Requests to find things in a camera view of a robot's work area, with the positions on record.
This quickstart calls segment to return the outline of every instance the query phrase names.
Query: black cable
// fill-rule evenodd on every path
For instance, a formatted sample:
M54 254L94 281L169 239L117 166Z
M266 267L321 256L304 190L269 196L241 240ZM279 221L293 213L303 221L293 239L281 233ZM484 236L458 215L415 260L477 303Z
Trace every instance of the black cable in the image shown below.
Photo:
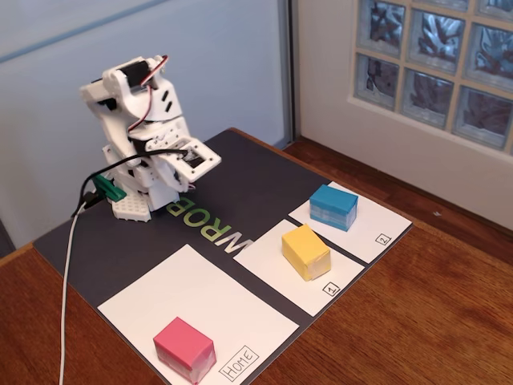
M71 217L74 217L75 215L77 215L77 213L79 212L80 210L80 206L82 205L82 203L84 202L83 200L83 193L86 189L86 186L87 186L87 183L93 179L95 176L98 176L100 174L103 174L104 172L107 172L109 170L112 170L113 168L116 168L118 166L120 166L121 164L125 164L127 162L129 162L130 160L133 160L133 159L138 159L138 158L146 158L146 157L149 157L149 156L154 156L154 155L162 155L162 154L180 154L180 155L183 155L183 156L186 156L188 154L188 150L175 150L175 149L163 149L163 150L153 150L153 151L147 151L147 152L141 152L139 154L135 154L135 155L132 155L132 156L129 156L128 158L125 158L125 159L122 159L120 160L119 162L116 162L114 164L111 164L110 166L107 166L106 168L102 168L101 170L97 171L97 172L93 172L90 176L87 177L87 179L82 183L82 187L80 188L80 199L79 199L79 204L77 205L77 208L76 210L73 212L73 214L71 215Z

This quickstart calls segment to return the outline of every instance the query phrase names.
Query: green connector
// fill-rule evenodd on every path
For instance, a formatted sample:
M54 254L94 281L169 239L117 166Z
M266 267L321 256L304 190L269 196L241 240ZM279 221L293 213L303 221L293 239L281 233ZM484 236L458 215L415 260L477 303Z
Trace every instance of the green connector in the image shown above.
M108 179L101 175L95 176L93 183L95 184L96 192L103 198L106 197L111 201L119 202L127 196L121 188L115 187Z

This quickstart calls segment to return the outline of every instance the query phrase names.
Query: wooden table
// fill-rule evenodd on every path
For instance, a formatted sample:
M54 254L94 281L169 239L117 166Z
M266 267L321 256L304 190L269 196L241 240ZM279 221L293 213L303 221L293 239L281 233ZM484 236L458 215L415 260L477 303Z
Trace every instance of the wooden table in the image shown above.
M256 385L513 383L513 267L410 219ZM62 278L31 245L7 258L0 383L57 383ZM66 353L66 383L162 383L72 288Z

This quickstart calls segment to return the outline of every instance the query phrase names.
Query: pink block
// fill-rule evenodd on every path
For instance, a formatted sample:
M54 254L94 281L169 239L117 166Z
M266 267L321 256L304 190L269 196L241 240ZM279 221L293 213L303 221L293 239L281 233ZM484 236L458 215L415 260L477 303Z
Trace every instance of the pink block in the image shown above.
M159 360L192 384L198 384L216 363L214 342L178 317L153 342Z

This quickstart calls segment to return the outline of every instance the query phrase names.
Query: blue block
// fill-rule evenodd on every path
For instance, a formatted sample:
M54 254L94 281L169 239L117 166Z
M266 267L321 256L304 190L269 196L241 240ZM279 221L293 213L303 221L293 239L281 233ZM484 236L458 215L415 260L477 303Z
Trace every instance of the blue block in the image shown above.
M358 196L323 184L310 197L310 217L348 231L357 214Z

